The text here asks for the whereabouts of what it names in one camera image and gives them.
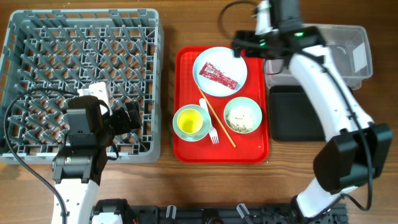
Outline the yellow cup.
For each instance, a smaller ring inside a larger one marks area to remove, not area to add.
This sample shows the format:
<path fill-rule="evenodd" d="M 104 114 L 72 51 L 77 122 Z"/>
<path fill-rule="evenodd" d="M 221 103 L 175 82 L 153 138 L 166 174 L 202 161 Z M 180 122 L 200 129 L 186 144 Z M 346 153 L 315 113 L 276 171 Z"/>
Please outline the yellow cup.
<path fill-rule="evenodd" d="M 203 126 L 203 117 L 198 110 L 185 109 L 177 117 L 177 125 L 185 134 L 194 135 Z"/>

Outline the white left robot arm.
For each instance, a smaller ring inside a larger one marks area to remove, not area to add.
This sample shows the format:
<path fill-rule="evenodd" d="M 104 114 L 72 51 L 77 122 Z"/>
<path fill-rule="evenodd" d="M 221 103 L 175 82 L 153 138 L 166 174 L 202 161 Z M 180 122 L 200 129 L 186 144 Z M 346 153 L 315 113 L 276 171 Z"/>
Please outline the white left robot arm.
<path fill-rule="evenodd" d="M 96 200 L 101 174 L 111 157 L 113 139 L 142 126 L 138 102 L 128 102 L 103 113 L 106 103 L 95 96 L 79 96 L 68 102 L 69 131 L 65 145 L 52 162 L 55 189 L 52 223 L 136 223 L 125 199 Z"/>

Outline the red snack wrapper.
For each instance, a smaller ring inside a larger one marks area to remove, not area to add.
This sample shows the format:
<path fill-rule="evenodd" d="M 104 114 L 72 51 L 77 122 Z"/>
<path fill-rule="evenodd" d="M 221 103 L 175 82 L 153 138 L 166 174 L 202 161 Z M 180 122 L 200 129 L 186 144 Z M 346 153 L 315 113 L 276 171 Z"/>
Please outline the red snack wrapper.
<path fill-rule="evenodd" d="M 200 70 L 199 74 L 211 81 L 220 83 L 231 90 L 235 90 L 238 83 L 230 77 L 227 77 L 224 72 L 219 70 L 216 66 L 210 62 L 206 62 Z"/>

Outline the rice food waste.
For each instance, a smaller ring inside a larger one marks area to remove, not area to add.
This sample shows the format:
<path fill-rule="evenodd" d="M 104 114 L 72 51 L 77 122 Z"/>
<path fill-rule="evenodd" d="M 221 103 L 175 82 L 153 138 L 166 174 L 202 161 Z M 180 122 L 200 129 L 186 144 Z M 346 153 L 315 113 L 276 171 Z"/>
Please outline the rice food waste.
<path fill-rule="evenodd" d="M 254 127 L 252 109 L 247 106 L 237 106 L 229 110 L 226 116 L 228 126 L 237 133 L 248 133 Z"/>

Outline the light green rice bowl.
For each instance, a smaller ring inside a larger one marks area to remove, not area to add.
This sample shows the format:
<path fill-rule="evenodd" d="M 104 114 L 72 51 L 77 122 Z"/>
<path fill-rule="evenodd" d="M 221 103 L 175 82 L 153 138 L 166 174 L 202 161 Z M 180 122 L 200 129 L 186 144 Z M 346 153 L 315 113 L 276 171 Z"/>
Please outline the light green rice bowl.
<path fill-rule="evenodd" d="M 261 125 L 262 110 L 254 100 L 241 96 L 226 104 L 223 117 L 230 130 L 239 134 L 249 134 Z"/>

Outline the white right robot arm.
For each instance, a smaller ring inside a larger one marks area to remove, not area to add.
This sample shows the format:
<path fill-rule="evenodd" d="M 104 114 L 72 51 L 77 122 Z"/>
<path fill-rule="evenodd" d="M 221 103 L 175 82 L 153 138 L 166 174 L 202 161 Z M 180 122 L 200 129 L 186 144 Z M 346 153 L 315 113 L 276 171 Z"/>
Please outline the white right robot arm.
<path fill-rule="evenodd" d="M 383 170 L 392 142 L 386 124 L 375 124 L 341 77 L 315 26 L 304 26 L 297 1 L 261 1 L 255 30 L 236 32 L 236 57 L 281 59 L 300 83 L 322 124 L 326 145 L 313 162 L 315 177 L 291 201 L 289 221 L 309 223 L 324 216 L 351 192 Z"/>

